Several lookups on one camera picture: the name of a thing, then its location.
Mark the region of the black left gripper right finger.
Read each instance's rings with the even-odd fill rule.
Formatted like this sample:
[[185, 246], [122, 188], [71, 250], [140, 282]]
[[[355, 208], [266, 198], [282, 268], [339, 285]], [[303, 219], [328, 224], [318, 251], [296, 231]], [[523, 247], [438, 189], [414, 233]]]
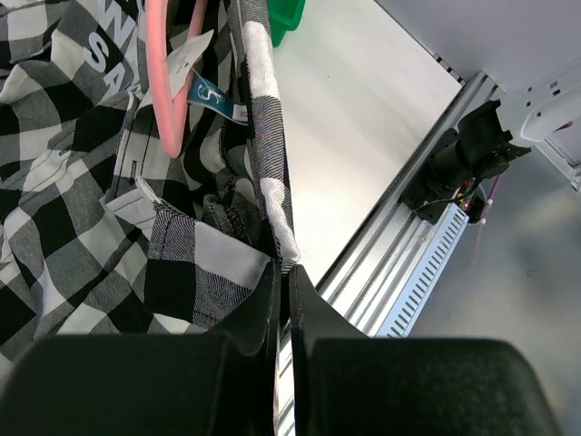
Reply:
[[528, 361], [490, 339], [370, 338], [289, 275], [299, 435], [557, 435]]

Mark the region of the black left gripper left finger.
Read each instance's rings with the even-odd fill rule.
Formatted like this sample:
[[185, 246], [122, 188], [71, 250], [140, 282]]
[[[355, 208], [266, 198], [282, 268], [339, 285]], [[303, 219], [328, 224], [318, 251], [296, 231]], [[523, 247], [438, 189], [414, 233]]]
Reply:
[[61, 335], [1, 395], [4, 435], [272, 435], [281, 272], [201, 334]]

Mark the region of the black white checked shirt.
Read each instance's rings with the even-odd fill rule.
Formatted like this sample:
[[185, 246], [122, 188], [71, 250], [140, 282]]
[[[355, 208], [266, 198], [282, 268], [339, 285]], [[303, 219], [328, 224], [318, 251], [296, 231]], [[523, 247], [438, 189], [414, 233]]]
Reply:
[[162, 148], [147, 3], [1, 4], [1, 364], [56, 334], [204, 332], [299, 258], [263, 1], [211, 1]]

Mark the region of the pink clothes hanger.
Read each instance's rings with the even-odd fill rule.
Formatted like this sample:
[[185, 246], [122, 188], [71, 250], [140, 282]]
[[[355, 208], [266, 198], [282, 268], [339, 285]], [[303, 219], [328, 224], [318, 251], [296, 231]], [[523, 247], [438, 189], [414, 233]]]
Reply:
[[192, 83], [192, 69], [212, 39], [212, 32], [202, 32], [207, 3], [197, 1], [186, 35], [178, 49], [167, 53], [167, 1], [145, 3], [145, 48], [149, 90], [161, 146], [171, 158], [182, 150], [187, 115], [187, 97]]

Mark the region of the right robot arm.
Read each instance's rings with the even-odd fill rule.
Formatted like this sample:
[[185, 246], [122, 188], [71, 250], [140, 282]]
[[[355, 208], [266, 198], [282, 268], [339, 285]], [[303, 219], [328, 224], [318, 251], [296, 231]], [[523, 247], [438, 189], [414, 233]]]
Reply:
[[579, 116], [580, 62], [576, 60], [465, 115], [458, 123], [457, 139], [430, 160], [430, 171], [445, 186], [492, 178]]

